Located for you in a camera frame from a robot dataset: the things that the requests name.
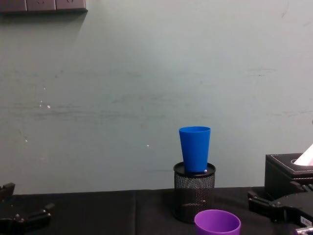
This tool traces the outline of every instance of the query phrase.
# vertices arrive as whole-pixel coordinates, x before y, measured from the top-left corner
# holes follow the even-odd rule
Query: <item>black mesh pencil holder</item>
[[[211,209],[214,199],[215,167],[208,163],[204,173],[187,173],[183,163],[174,166],[174,216],[194,223],[195,215]]]

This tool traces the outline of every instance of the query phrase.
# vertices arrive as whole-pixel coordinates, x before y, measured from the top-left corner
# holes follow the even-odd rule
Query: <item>electrical outlet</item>
[[[55,0],[26,0],[27,11],[53,11]]]
[[[56,0],[57,10],[86,9],[85,0]]]
[[[0,0],[0,12],[26,11],[26,0]]]

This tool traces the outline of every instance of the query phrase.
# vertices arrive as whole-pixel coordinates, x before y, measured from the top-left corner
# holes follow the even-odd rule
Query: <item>table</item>
[[[241,235],[287,235],[295,225],[274,224],[248,210],[251,188],[216,188],[214,207],[236,214]],[[195,235],[195,227],[172,213],[173,189],[15,195],[12,203],[25,212],[55,203],[48,228],[32,235]]]

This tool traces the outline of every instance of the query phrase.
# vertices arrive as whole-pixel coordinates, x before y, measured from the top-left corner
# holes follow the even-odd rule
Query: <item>black tissue box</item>
[[[295,165],[302,153],[267,154],[265,161],[265,192],[271,199],[295,193],[291,181],[313,184],[313,166]]]

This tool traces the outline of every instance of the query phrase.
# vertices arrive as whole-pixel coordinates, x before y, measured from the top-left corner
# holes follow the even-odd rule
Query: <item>blue plastic cup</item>
[[[209,157],[211,128],[205,126],[182,127],[179,130],[185,171],[204,172]]]

